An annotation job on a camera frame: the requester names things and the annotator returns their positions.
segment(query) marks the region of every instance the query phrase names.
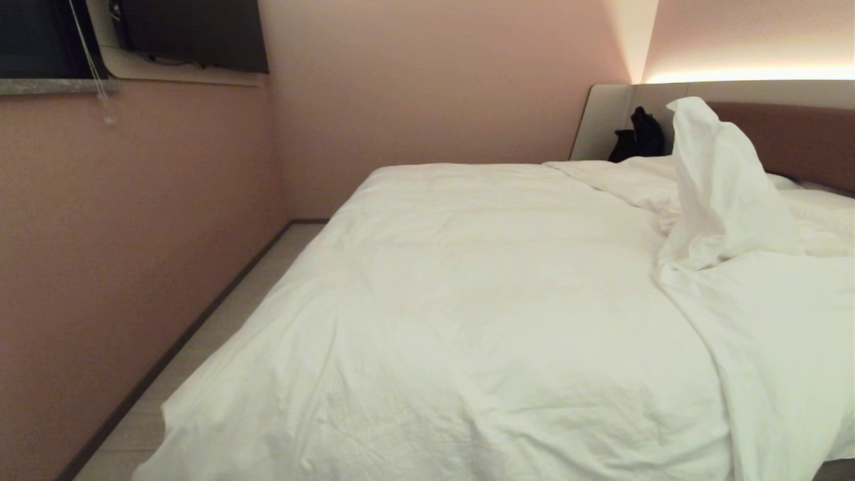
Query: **warm light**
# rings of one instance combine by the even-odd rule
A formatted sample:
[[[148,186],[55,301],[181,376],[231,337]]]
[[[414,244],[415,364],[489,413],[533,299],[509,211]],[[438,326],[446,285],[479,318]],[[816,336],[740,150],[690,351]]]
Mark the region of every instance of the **warm light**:
[[[727,80],[855,80],[855,65],[839,67],[729,68],[653,75],[646,84]]]

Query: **window sill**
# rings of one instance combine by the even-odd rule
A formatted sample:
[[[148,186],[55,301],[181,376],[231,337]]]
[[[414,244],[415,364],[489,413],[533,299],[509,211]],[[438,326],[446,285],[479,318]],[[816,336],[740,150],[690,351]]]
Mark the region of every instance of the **window sill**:
[[[105,80],[103,83],[107,92],[118,92],[121,85],[121,82],[116,79]],[[82,92],[97,92],[95,81],[85,79],[0,79],[0,96]]]

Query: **baseboard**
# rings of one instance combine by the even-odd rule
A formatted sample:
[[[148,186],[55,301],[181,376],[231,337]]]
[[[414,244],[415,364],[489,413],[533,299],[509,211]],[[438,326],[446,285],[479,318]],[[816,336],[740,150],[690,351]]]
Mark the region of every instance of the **baseboard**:
[[[178,338],[175,343],[169,347],[169,350],[155,363],[155,365],[145,374],[145,376],[137,383],[136,386],[131,390],[130,394],[128,394],[124,400],[122,400],[121,404],[109,415],[106,421],[104,421],[103,425],[98,428],[98,431],[95,435],[86,443],[86,445],[74,456],[68,466],[62,470],[59,476],[56,477],[56,481],[74,481],[74,477],[83,469],[83,466],[89,462],[89,459],[98,451],[98,448],[101,447],[101,444],[104,440],[107,439],[107,436],[113,429],[121,422],[121,420],[125,417],[125,415],[131,410],[133,405],[139,401],[139,398],[142,397],[143,393],[146,389],[154,383],[155,379],[160,376],[160,373],[166,369],[166,366],[170,361],[178,354],[178,352],[190,341],[190,338],[196,334],[196,331],[202,327],[202,324],[205,323],[206,320],[210,317],[211,314],[214,313],[217,307],[222,304],[222,301],[228,297],[229,294],[244,280],[244,278],[252,271],[252,269],[258,264],[265,254],[267,254],[270,249],[276,244],[279,239],[285,235],[285,232],[294,224],[322,224],[327,223],[328,219],[295,219],[289,221],[285,227],[283,227],[270,242],[267,243],[266,246],[258,253],[252,260],[238,273],[234,279],[223,289],[211,302],[208,307],[190,324],[190,327],[184,331],[184,334]]]

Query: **window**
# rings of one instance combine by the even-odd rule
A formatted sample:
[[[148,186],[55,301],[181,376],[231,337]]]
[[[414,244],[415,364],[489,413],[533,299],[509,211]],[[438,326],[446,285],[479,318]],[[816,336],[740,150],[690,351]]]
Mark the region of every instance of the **window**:
[[[107,78],[86,0],[71,2],[94,67]],[[71,5],[69,0],[0,0],[0,79],[92,78]]]

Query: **blind cord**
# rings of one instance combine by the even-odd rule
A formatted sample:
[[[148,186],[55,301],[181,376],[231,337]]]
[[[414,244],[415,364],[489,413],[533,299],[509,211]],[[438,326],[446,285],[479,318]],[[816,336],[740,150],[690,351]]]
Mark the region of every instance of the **blind cord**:
[[[83,36],[83,29],[80,28],[80,21],[77,18],[77,12],[74,10],[74,1],[68,0],[68,5],[71,6],[71,15],[74,17],[74,24],[77,26],[77,34],[80,36],[80,43],[83,45],[83,51],[86,54],[86,62],[89,64],[89,71],[92,73],[92,79],[95,81],[97,90],[98,103],[101,104],[101,113],[104,117],[104,123],[107,125],[115,125],[116,119],[113,115],[113,110],[109,104],[107,90],[104,88],[103,80],[98,75],[95,62],[92,60],[92,55],[89,53],[89,46],[86,45],[86,38]]]

